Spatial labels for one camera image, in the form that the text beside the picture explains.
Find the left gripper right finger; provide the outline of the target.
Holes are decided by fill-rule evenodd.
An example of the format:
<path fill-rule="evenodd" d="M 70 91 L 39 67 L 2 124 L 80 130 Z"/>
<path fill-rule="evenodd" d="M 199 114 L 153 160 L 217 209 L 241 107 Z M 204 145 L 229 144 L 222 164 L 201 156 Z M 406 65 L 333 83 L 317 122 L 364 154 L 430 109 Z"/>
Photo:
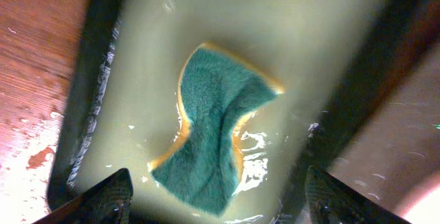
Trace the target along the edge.
<path fill-rule="evenodd" d="M 402 224 L 401 217 L 317 166 L 307 170 L 305 196 L 313 224 Z"/>

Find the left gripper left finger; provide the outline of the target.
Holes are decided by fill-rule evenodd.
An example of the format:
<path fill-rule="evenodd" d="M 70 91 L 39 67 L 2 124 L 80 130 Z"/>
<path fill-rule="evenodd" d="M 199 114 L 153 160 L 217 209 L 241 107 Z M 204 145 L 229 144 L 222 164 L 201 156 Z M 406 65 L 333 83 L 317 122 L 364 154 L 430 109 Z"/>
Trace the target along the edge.
<path fill-rule="evenodd" d="M 133 184 L 121 168 L 34 224 L 129 224 Z"/>

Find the green and yellow sponge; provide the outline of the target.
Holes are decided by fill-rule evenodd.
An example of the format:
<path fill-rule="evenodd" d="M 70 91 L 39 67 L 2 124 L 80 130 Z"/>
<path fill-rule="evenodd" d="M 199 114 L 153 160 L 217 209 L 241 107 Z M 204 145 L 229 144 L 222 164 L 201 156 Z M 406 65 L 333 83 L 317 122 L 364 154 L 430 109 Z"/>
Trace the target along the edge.
<path fill-rule="evenodd" d="M 234 133 L 283 86 L 238 55 L 198 45 L 177 82 L 181 118 L 174 144 L 148 163 L 154 180 L 183 203 L 220 216 L 243 172 Z"/>

